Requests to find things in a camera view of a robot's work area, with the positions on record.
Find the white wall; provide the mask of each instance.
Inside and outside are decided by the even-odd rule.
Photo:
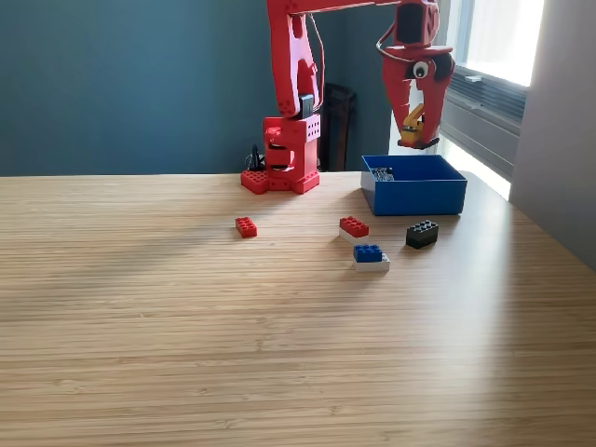
[[[547,0],[511,202],[596,268],[596,1]]]

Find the window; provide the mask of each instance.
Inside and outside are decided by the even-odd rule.
[[[447,45],[457,65],[528,87],[543,8],[544,0],[451,0]]]
[[[510,180],[545,0],[440,0],[456,63],[441,132]]]

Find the black lego brick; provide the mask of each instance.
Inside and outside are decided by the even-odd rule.
[[[427,245],[434,244],[439,239],[439,225],[431,221],[423,221],[408,228],[406,245],[422,249]]]
[[[307,119],[315,113],[315,96],[303,95],[299,97],[300,113],[293,119]]]
[[[406,238],[406,245],[408,247],[412,247],[413,249],[423,249],[424,247],[428,247],[429,245],[434,244],[435,242],[437,242],[437,240],[439,240],[439,238],[437,236],[434,237],[429,237],[428,239],[424,239],[424,240],[415,240],[415,239],[410,239],[409,237]]]

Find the red base plate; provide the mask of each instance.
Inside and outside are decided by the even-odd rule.
[[[313,172],[296,183],[280,179],[269,179],[266,171],[245,170],[240,177],[242,186],[254,194],[260,195],[267,191],[293,191],[296,194],[305,194],[320,184],[320,175]]]

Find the blue lego brick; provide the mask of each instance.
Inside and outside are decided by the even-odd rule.
[[[378,245],[357,245],[354,247],[354,259],[357,263],[380,263],[383,251]]]
[[[364,156],[362,191],[375,216],[459,214],[467,180],[442,156]],[[391,169],[393,181],[374,172]]]

